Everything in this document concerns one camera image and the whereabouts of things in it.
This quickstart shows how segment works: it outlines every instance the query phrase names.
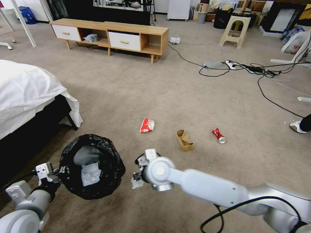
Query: black garbage bag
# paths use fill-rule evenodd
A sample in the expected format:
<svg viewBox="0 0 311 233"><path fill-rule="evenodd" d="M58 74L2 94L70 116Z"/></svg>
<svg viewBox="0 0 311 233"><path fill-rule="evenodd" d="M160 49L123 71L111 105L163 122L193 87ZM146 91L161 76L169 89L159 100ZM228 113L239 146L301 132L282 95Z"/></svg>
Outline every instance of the black garbage bag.
<svg viewBox="0 0 311 233"><path fill-rule="evenodd" d="M99 181L83 186L83 165L98 163ZM100 199L113 193L120 185L125 166L112 141L95 134L84 134L73 140L60 159L62 183L73 194L86 199Z"/></svg>
<svg viewBox="0 0 311 233"><path fill-rule="evenodd" d="M214 28L225 29L232 15L232 12L233 12L233 8L230 8L227 11L217 8L215 19L214 19Z"/></svg>

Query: white wall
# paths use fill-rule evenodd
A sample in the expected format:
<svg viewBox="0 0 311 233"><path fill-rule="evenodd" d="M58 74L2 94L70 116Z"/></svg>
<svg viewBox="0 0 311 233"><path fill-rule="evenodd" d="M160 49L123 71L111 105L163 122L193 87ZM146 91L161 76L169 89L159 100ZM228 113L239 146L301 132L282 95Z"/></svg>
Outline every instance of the white wall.
<svg viewBox="0 0 311 233"><path fill-rule="evenodd" d="M13 8L11 0L1 0L5 8ZM43 7L39 0L16 0L18 6L27 6L31 9L36 20L48 22Z"/></svg>
<svg viewBox="0 0 311 233"><path fill-rule="evenodd" d="M169 0L154 0L154 1L156 12L167 13ZM198 3L200 3L200 0L191 0L191 6L196 6Z"/></svg>

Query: red soda can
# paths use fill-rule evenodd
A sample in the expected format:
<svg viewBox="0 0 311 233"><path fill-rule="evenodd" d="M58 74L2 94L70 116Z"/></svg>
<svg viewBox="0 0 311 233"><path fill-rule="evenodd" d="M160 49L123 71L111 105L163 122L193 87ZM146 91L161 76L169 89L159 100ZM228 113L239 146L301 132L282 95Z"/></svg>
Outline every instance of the red soda can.
<svg viewBox="0 0 311 233"><path fill-rule="evenodd" d="M220 134L218 128L213 129L212 133L216 135L219 143L223 144L226 142L226 138Z"/></svg>

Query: red snack wrapper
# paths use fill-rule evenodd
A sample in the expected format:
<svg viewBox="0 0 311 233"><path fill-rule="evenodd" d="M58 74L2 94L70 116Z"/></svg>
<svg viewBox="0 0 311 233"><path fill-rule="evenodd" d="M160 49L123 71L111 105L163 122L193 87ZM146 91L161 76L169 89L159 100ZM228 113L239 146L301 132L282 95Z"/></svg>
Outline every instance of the red snack wrapper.
<svg viewBox="0 0 311 233"><path fill-rule="evenodd" d="M213 129L212 133L216 135L219 143L223 144L226 142L226 138L220 134L218 128Z"/></svg>
<svg viewBox="0 0 311 233"><path fill-rule="evenodd" d="M140 127L140 132L150 132L153 130L153 127L155 126L155 121L150 118L145 118L142 122L142 126Z"/></svg>

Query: bed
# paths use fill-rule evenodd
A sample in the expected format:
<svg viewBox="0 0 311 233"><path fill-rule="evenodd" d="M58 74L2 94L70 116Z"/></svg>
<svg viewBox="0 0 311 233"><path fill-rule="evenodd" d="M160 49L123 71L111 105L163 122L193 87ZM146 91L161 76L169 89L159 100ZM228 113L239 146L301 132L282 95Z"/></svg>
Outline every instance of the bed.
<svg viewBox="0 0 311 233"><path fill-rule="evenodd" d="M18 172L59 130L77 129L79 102L50 72L0 60L0 184Z"/></svg>

